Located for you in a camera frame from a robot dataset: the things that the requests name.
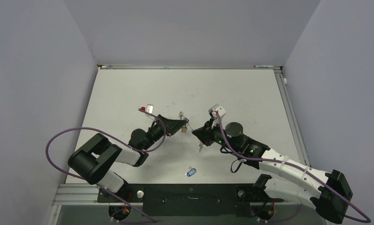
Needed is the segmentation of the blue tagged key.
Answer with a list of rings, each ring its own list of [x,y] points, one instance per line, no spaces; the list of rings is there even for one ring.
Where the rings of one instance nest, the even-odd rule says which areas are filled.
[[[197,172],[196,168],[190,167],[188,172],[185,174],[187,177],[193,176]]]

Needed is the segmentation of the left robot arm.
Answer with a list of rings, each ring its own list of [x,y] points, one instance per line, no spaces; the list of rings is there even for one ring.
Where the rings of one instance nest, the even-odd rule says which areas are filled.
[[[111,166],[115,162],[141,166],[151,146],[165,136],[174,135],[188,122],[187,118],[174,120],[158,115],[147,131],[135,129],[130,135],[129,148],[124,149],[97,133],[69,157],[68,165],[89,184],[106,188],[115,201],[121,202],[128,194],[124,186],[127,182],[111,171]]]

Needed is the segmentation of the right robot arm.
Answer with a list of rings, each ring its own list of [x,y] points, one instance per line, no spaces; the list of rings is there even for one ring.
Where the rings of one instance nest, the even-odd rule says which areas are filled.
[[[237,122],[223,128],[218,120],[210,119],[192,133],[205,146],[219,144],[244,164],[280,177],[273,184],[255,185],[256,199],[264,201],[269,197],[298,202],[315,209],[334,224],[341,224],[347,218],[353,193],[342,172],[321,171],[294,161],[245,135],[243,126]]]

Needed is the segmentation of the metal key ring plate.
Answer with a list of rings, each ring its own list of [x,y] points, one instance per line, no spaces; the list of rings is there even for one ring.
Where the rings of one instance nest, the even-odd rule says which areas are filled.
[[[193,127],[189,124],[189,119],[187,117],[184,116],[184,113],[182,111],[179,112],[179,119],[181,120],[184,120],[186,121],[187,123],[183,126],[187,126],[188,130],[187,131],[190,131],[191,133],[194,131]],[[202,146],[203,147],[203,143],[202,142],[199,142],[199,148]]]

